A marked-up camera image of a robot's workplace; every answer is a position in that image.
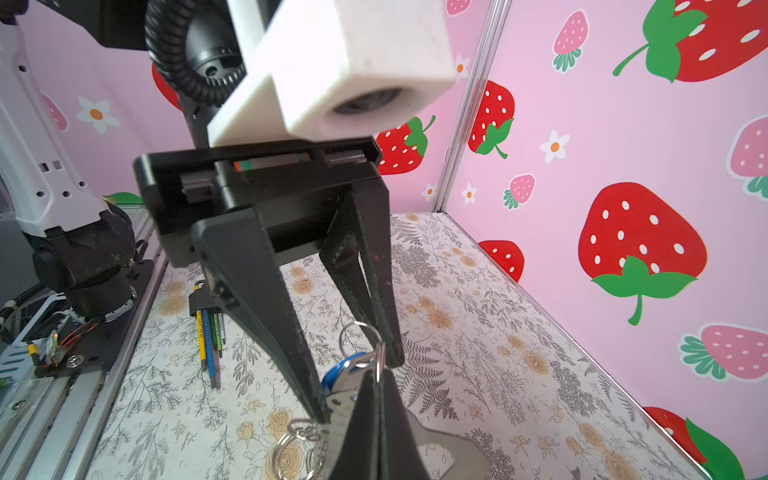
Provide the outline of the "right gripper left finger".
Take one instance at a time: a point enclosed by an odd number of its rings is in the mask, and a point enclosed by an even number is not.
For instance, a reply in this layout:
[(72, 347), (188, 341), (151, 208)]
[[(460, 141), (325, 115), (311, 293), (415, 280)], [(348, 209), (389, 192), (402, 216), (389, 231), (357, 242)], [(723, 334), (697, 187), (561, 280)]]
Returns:
[(380, 389), (371, 372), (362, 377), (357, 399), (330, 479), (378, 478)]

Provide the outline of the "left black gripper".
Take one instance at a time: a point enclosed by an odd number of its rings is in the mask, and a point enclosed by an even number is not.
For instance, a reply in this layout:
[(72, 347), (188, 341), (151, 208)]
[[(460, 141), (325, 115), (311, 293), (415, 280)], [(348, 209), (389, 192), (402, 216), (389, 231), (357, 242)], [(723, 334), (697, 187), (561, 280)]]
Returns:
[(133, 162), (171, 264), (200, 258), (214, 300), (319, 422), (329, 411), (276, 256), (290, 263), (324, 243), (319, 257), (364, 335), (384, 343), (387, 367), (402, 366), (381, 158), (376, 141), (363, 137), (158, 152)]

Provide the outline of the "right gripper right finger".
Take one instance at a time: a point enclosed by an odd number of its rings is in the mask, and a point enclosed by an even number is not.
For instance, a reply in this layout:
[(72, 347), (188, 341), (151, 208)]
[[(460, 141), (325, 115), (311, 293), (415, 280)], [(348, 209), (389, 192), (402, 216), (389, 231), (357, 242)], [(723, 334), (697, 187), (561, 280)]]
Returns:
[(394, 374), (390, 370), (384, 370), (378, 384), (380, 389), (378, 478), (383, 480), (429, 479), (409, 424), (409, 411), (403, 404)]

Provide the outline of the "blue tagged key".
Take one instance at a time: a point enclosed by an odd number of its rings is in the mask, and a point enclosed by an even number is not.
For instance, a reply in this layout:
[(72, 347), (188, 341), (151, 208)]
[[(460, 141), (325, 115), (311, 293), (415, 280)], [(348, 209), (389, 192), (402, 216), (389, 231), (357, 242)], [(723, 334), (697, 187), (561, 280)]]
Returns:
[(360, 352), (352, 355), (331, 368), (321, 381), (326, 396), (357, 391), (366, 371), (372, 368), (373, 352)]

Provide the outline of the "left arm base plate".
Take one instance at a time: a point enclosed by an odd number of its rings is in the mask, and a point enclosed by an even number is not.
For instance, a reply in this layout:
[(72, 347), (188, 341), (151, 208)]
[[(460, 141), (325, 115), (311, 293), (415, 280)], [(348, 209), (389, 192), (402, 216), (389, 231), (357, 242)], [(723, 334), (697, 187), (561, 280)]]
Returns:
[(129, 269), (132, 298), (103, 317), (80, 317), (68, 300), (54, 301), (22, 339), (33, 361), (34, 376), (56, 378), (111, 368), (139, 314), (154, 269), (152, 260), (143, 260)]

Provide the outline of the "aluminium rail frame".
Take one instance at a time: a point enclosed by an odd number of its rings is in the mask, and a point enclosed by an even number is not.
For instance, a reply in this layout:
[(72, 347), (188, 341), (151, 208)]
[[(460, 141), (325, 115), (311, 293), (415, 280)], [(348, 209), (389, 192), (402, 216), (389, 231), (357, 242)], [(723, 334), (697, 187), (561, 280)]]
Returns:
[(138, 273), (138, 300), (118, 339), (103, 348), (113, 355), (112, 366), (89, 368), (87, 355), (79, 354), (65, 364), (63, 376), (38, 378), (20, 339), (1, 355), (1, 377), (10, 388), (1, 397), (4, 479), (87, 476), (167, 263), (148, 213), (138, 206), (126, 211), (148, 248)]

